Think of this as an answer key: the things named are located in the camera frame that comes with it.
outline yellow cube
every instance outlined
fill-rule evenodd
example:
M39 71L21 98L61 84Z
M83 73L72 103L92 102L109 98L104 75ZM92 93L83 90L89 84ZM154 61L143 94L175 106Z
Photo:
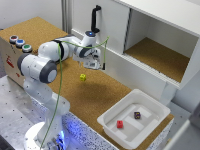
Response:
M81 74L80 75L80 80L81 81L85 81L86 80L86 75L85 74Z

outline cable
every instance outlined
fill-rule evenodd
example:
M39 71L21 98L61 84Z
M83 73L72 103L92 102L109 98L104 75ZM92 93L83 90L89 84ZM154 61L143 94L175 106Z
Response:
M45 141L45 139L47 137L47 134L49 133L49 130L51 128L51 125L53 123L53 120L54 120L54 117L56 115L56 111L57 111L57 108L58 108L59 98L60 98L60 91L61 91L61 86L62 86L62 62L61 62L61 55L60 55L60 46L59 46L59 44L58 44L58 53L59 53L59 59L60 59L60 74L61 74L61 76L60 76L60 87L59 87L58 99L57 99L56 108L55 108L55 111L54 111L54 114L53 114L53 118L51 119L50 125L49 125L49 127L47 129L47 132L45 134L45 137L44 137L44 139L42 141L42 144L40 146L40 150L41 150L41 148L42 148L42 146L44 144L44 141Z
M77 46L77 47L82 47L82 48L96 48L96 47L99 47L99 46L101 46L101 45L103 45L103 44L105 43L105 49L104 49L104 64L105 64L105 51L106 51L106 45L107 45L108 39L109 39L109 37L107 37L107 39L106 39L103 43L101 43L101 44L99 44L99 45L96 45L96 46L94 46L94 47L83 47L83 46L79 46L79 45L76 45L76 44L74 44L74 43L70 43L70 42L67 42L67 41L63 41L63 42L72 44L72 45ZM40 150L41 150L41 148L42 148L42 146L43 146L43 144L44 144L44 142L45 142L45 140L46 140L46 137L47 137L47 135L48 135L48 133L49 133L49 130L50 130L50 128L51 128L51 125L52 125L52 123L53 123L53 120L54 120L54 118L55 118L55 115L56 115L56 112L57 112L57 108L58 108L58 102L59 102L60 91L61 91L61 86L62 86L62 62L61 62L61 54L60 54L61 52L60 52L60 45L59 45L59 44L58 44L58 53L59 53L60 72L61 72L58 99L57 99L57 102L56 102L56 108L55 108L53 117L52 117L52 119L51 119L50 125L49 125L49 127L48 127L48 129L47 129L47 132L46 132L46 134L45 134L45 137L44 137L44 139L43 139L43 141L42 141L42 144L41 144L41 146L40 146Z

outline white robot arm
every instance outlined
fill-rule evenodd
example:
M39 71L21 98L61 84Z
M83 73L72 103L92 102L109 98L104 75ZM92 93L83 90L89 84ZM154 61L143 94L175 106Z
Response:
M74 35L67 35L42 44L38 49L38 56L24 53L19 57L18 68L21 74L25 76L24 90L31 99L38 101L48 108L44 125L32 141L25 142L25 150L28 150L30 147L39 148L41 146L56 107L58 94L54 93L47 84L54 81L57 75L56 62L59 62L60 59L59 47L61 60L65 60L73 55L74 60L84 62L85 68L100 69L100 50L90 48L94 47L95 43L95 33L87 31L82 41ZM69 109L70 103L60 96L58 111L42 147L44 150L55 149L60 141L62 142L59 145L59 149L66 149L66 142L64 139L59 139L58 137L60 137L60 133L63 130L62 115L68 113Z

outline block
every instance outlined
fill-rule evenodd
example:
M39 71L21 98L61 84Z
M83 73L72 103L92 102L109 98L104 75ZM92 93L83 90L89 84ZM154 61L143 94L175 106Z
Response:
M80 80L81 81L85 81L86 80L86 75L85 74L81 74L80 75Z
M117 128L123 128L123 121L121 120L117 121Z
M134 112L134 117L135 119L140 119L141 118L140 112Z

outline white tray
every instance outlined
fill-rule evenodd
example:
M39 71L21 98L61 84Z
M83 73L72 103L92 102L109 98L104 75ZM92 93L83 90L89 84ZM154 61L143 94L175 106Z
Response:
M134 112L140 112L141 119L135 119ZM97 120L105 133L118 144L125 149L135 149L169 113L169 108L135 89ZM123 121L123 128L117 128L117 120Z

